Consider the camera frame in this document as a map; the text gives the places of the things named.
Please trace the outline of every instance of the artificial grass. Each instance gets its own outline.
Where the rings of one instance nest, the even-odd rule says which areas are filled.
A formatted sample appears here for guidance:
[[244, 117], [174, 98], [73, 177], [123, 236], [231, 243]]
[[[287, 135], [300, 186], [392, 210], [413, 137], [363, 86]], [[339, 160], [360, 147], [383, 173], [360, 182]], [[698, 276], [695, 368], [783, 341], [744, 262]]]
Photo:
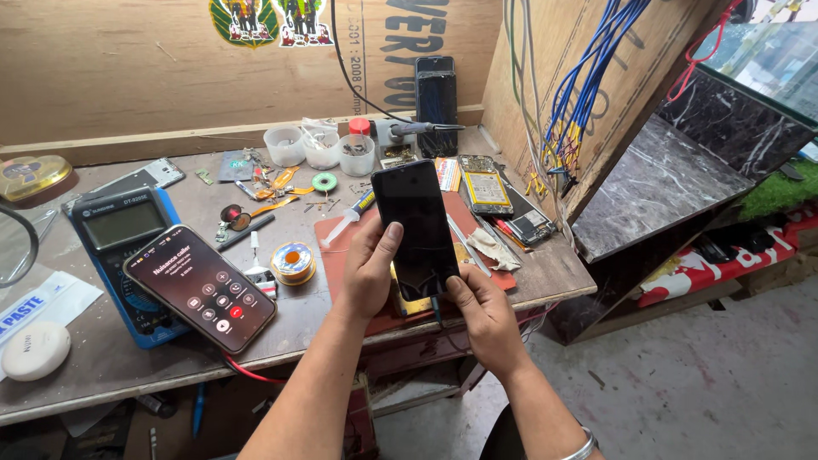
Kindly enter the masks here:
[[818, 164], [808, 160], [793, 160], [790, 164], [804, 177], [801, 182], [774, 172], [741, 201], [739, 220], [786, 210], [818, 196]]

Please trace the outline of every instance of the plywood wall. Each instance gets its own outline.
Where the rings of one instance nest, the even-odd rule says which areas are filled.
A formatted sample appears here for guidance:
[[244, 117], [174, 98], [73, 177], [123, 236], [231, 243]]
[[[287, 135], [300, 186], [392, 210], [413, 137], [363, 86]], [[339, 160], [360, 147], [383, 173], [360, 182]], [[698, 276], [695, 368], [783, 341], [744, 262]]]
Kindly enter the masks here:
[[[333, 39], [350, 61], [362, 56], [370, 99], [412, 109], [413, 70], [395, 61], [443, 54], [456, 58], [459, 105], [481, 102], [500, 0], [337, 8]], [[318, 22], [330, 23], [328, 4]], [[3, 146], [371, 113], [344, 83], [334, 47], [280, 47], [281, 37], [237, 47], [218, 34], [208, 0], [4, 0], [0, 43]]]
[[[605, 2], [540, 1], [532, 3], [538, 87], [545, 102], [543, 123], [565, 74], [580, 59], [596, 31]], [[653, 0], [620, 43], [600, 85], [579, 158], [580, 183], [566, 196], [572, 222], [618, 161], [667, 87], [684, 68], [689, 42], [712, 26], [727, 0]], [[530, 169], [524, 123], [511, 90], [509, 48], [505, 34], [497, 48], [483, 98], [483, 123], [520, 174]], [[530, 83], [527, 83], [531, 96]], [[532, 99], [529, 107], [533, 111]], [[551, 210], [551, 198], [537, 198]]]

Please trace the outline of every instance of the floor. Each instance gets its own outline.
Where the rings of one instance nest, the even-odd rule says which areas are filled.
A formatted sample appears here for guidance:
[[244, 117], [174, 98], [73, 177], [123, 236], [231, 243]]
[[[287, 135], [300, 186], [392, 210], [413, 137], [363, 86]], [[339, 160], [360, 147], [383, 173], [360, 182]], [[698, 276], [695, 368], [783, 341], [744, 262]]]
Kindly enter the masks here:
[[[527, 347], [608, 459], [815, 458], [818, 277], [724, 305]], [[463, 399], [378, 418], [382, 458], [477, 459], [507, 403], [488, 374]]]

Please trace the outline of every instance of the red cap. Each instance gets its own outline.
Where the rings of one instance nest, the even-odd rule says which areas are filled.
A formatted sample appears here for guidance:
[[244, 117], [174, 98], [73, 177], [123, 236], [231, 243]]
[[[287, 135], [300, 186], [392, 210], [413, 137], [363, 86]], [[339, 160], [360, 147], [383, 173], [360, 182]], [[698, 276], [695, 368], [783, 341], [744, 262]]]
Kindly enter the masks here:
[[349, 121], [350, 134], [363, 134], [369, 136], [369, 120], [366, 118], [353, 118]]

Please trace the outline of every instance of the finger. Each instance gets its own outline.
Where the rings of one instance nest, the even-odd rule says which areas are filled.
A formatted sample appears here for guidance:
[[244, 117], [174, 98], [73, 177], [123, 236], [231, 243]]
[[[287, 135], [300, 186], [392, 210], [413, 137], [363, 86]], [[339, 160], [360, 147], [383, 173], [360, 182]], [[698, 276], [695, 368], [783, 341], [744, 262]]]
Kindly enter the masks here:
[[395, 258], [402, 239], [403, 226], [399, 222], [392, 222], [378, 241], [366, 265], [371, 266], [377, 273], [381, 270], [389, 270], [389, 265]]
[[376, 215], [355, 234], [349, 243], [347, 253], [348, 267], [358, 270], [372, 256], [375, 247], [378, 246], [380, 237], [384, 234], [384, 225], [380, 222], [380, 216]]
[[475, 324], [475, 322], [481, 321], [481, 318], [486, 316], [483, 307], [480, 306], [480, 303], [474, 298], [471, 289], [469, 289], [462, 279], [459, 277], [449, 277], [446, 280], [446, 288], [452, 295], [457, 308], [463, 313], [466, 326]]
[[481, 304], [489, 301], [506, 302], [506, 293], [487, 277], [479, 268], [472, 264], [460, 264], [461, 278], [474, 293], [474, 297]]

